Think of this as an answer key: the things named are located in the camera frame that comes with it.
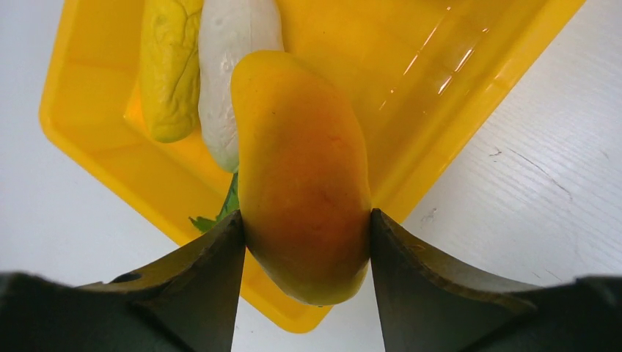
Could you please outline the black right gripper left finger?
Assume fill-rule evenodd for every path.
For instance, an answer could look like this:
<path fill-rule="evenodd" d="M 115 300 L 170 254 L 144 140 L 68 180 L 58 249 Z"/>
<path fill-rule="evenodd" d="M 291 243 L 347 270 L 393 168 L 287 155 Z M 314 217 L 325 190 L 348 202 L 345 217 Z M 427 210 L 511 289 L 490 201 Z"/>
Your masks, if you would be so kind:
<path fill-rule="evenodd" d="M 229 351 L 246 246 L 241 214 L 111 282 L 1 275 L 3 351 Z"/>

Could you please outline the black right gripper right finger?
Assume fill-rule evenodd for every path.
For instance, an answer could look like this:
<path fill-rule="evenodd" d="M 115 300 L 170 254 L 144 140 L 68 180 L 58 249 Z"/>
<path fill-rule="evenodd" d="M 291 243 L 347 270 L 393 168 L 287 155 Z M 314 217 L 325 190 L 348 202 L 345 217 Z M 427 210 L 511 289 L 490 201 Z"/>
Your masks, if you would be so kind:
<path fill-rule="evenodd" d="M 371 213 L 387 351 L 619 351 L 621 278 L 539 287 L 469 265 Z"/>

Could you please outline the orange fake food ball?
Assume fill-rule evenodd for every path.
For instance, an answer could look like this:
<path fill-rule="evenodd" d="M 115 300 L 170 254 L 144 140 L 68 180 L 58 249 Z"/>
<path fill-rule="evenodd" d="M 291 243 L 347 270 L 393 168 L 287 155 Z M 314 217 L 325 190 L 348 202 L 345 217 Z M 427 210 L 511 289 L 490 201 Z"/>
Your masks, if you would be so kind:
<path fill-rule="evenodd" d="M 291 298 L 347 301 L 367 273 L 372 209 L 365 140 L 348 97 L 282 51 L 244 57 L 230 86 L 249 251 Z"/>

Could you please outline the yellow fake corn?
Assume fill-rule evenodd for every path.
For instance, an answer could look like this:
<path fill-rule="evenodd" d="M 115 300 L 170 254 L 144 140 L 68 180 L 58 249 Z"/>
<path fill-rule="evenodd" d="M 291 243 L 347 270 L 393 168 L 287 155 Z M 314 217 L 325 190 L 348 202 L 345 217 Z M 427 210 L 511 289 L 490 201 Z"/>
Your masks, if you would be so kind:
<path fill-rule="evenodd" d="M 146 1 L 139 53 L 139 91 L 150 136 L 171 143 L 199 124 L 198 34 L 203 1 Z"/>

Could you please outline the white fake radish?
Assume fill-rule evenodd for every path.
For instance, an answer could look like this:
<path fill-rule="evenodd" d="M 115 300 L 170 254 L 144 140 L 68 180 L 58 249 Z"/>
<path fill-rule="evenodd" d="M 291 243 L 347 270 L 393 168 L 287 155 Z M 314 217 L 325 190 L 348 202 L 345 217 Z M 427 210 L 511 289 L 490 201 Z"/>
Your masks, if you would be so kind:
<path fill-rule="evenodd" d="M 205 1 L 198 34 L 202 140 L 226 172 L 238 171 L 238 130 L 230 83 L 246 55 L 282 50 L 281 17 L 275 1 Z"/>

